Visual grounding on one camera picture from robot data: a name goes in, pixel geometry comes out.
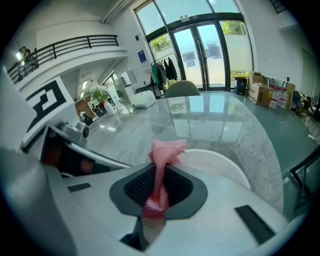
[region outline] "green plant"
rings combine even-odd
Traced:
[[[93,92],[86,92],[84,98],[91,97],[94,100],[97,100],[98,102],[105,102],[109,95],[106,92],[100,91],[98,89],[95,89]]]
[[[244,71],[231,71],[230,72],[231,80],[233,77],[236,77],[236,76],[244,76],[244,77],[248,78],[249,72],[244,72]]]
[[[224,35],[245,35],[245,27],[239,21],[223,21],[222,31]]]
[[[166,84],[164,85],[164,88],[165,88],[165,89],[168,89],[168,87],[171,86],[171,85],[173,85],[175,82],[178,82],[178,79],[177,79],[177,80],[173,80],[173,79],[168,80],[168,81],[166,82]]]
[[[168,39],[168,35],[165,34],[150,42],[153,53],[159,52],[166,47],[172,46],[171,41]]]

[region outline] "black jacket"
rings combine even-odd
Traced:
[[[166,72],[166,78],[168,78],[168,80],[172,80],[172,79],[176,80],[178,77],[176,68],[174,63],[169,57],[168,57],[168,64],[166,63],[166,61],[164,61],[164,67]]]

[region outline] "gray chair back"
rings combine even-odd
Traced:
[[[195,84],[188,80],[175,82],[166,90],[163,98],[200,96],[200,92]]]

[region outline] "tree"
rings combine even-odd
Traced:
[[[224,21],[222,24],[222,31],[224,35],[245,35],[245,27],[239,21]]]
[[[165,34],[150,42],[153,53],[159,52],[164,48],[172,46],[171,41],[168,39],[168,35]]]

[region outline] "balcony railing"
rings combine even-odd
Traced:
[[[41,49],[32,52],[29,55],[29,61],[18,61],[8,71],[14,84],[38,69],[44,63],[57,59],[59,56],[82,49],[90,49],[100,46],[119,46],[117,35],[113,34],[95,34],[73,37],[52,43]]]

